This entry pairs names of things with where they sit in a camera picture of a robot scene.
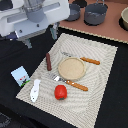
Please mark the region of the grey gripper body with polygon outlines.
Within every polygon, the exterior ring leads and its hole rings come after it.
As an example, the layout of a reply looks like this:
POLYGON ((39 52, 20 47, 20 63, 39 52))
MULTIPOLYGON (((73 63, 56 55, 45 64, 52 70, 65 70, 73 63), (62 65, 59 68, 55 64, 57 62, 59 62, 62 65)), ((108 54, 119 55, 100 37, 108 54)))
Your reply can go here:
MULTIPOLYGON (((52 27, 54 29, 56 28, 58 29, 59 22, 54 23, 52 27)), ((28 25, 17 24, 16 36, 19 41, 24 41, 25 39, 32 38, 45 33, 47 28, 48 28, 48 24, 46 23, 39 23, 39 24, 30 23, 28 25)))

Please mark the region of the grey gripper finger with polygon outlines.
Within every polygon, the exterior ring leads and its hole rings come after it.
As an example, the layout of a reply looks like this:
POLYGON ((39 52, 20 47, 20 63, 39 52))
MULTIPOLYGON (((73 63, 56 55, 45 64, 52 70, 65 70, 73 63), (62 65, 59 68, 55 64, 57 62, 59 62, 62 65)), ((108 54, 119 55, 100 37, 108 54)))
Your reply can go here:
POLYGON ((31 44, 29 38, 28 38, 28 39, 25 39, 25 40, 23 41, 23 43, 28 47, 28 49, 31 49, 31 48, 32 48, 32 44, 31 44))
POLYGON ((57 38, 58 38, 58 29, 57 29, 57 28, 54 29, 54 28, 52 27, 52 28, 50 28, 50 32, 51 32, 52 38, 53 38, 54 40, 57 40, 57 38))

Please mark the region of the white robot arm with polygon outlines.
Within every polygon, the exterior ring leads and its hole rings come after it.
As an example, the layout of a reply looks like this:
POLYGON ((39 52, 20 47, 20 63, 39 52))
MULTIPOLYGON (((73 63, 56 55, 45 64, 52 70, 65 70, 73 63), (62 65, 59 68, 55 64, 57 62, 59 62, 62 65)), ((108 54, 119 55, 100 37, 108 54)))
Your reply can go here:
POLYGON ((69 14, 68 0, 0 0, 0 36, 31 48, 30 38, 43 34, 49 25, 57 38, 59 22, 69 14))

